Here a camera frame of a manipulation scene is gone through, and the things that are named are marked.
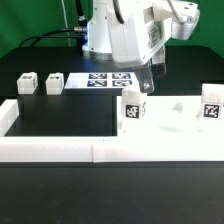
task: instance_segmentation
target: black tabletop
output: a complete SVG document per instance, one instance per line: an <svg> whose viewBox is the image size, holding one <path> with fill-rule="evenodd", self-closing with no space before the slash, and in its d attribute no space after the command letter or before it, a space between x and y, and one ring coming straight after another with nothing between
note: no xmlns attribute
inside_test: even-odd
<svg viewBox="0 0 224 224"><path fill-rule="evenodd" d="M199 95L203 82L224 80L224 60L208 48L169 47L167 60L168 73L156 81L156 95ZM43 103L40 110L43 114L49 111L52 114L59 105L73 111L70 101L88 111L87 102L95 97L97 105L104 99L109 102L108 112L114 105L114 93L63 95L59 100L48 98L44 92L33 98L18 97L15 83L18 73L38 71L44 77L49 72L100 72L112 68L120 71L108 62L80 59L72 48L15 49L0 60L1 100L18 98L21 108L29 112L22 113L25 117L19 122L28 125L35 117L33 127L29 128L39 133L46 126L39 123L35 113L38 105ZM66 101L63 97L72 98ZM113 114L106 114L112 133ZM81 126L77 119L72 124ZM93 133L95 129L96 126L89 130ZM1 224L222 224L223 211L223 162L0 164Z"/></svg>

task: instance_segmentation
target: small white block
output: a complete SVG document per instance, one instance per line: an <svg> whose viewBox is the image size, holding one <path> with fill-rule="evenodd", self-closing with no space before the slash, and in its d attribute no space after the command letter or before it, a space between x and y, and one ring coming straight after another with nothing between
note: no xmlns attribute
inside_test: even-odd
<svg viewBox="0 0 224 224"><path fill-rule="evenodd" d="M5 136L18 116L17 100L5 100L0 106L0 137Z"/></svg>
<svg viewBox="0 0 224 224"><path fill-rule="evenodd" d="M19 94L33 94L38 86L37 73L23 73L17 80Z"/></svg>
<svg viewBox="0 0 224 224"><path fill-rule="evenodd" d="M47 95L60 95L64 88L63 73L51 73L46 80Z"/></svg>
<svg viewBox="0 0 224 224"><path fill-rule="evenodd" d="M123 118L142 119L145 115L146 93L141 93L139 87L127 86L122 90Z"/></svg>

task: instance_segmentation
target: white cube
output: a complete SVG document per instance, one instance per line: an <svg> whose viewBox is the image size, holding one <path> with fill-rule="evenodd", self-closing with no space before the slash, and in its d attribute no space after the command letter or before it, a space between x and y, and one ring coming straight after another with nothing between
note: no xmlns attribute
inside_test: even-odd
<svg viewBox="0 0 224 224"><path fill-rule="evenodd" d="M223 120L224 85L203 84L201 95L201 119Z"/></svg>
<svg viewBox="0 0 224 224"><path fill-rule="evenodd" d="M47 95L60 95L64 88L64 74L51 73L46 81Z"/></svg>
<svg viewBox="0 0 224 224"><path fill-rule="evenodd" d="M141 93L139 87L127 86L122 90L123 118L141 120L146 110L146 93Z"/></svg>
<svg viewBox="0 0 224 224"><path fill-rule="evenodd" d="M38 86L37 73L23 73L17 80L19 94L33 94Z"/></svg>
<svg viewBox="0 0 224 224"><path fill-rule="evenodd" d="M203 84L199 132L222 133L224 131L224 85Z"/></svg>

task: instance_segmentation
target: black table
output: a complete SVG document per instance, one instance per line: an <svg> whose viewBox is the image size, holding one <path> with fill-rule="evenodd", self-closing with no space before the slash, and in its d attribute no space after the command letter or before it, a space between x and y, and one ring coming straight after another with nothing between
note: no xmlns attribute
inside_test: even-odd
<svg viewBox="0 0 224 224"><path fill-rule="evenodd" d="M224 60L206 47L168 47L167 75L155 80L153 95L200 95L201 85L223 83ZM17 94L16 80L23 72L37 72L39 86L32 96ZM115 90L63 91L47 96L49 73L122 72L112 61L83 58L75 48L17 48L0 60L0 103L19 102L20 117L8 136L116 136Z"/></svg>
<svg viewBox="0 0 224 224"><path fill-rule="evenodd" d="M157 95L199 95L203 82L223 83L224 60L207 48L170 47L167 56L168 74L157 80ZM10 52L0 60L1 100L18 98L17 72L111 70L107 62L76 62L76 57L77 53L69 48ZM67 104L54 104L55 98L48 102L43 92L38 94L33 100L45 102L46 111L53 108L49 102ZM81 97L87 97L86 101L104 97L101 93L88 94L69 97L80 97L80 102ZM111 98L108 111L113 107L113 94L105 95ZM32 108L31 98L25 101L21 101L27 105L25 111L36 109ZM0 167L1 224L222 224L224 220L223 162L1 163Z"/></svg>

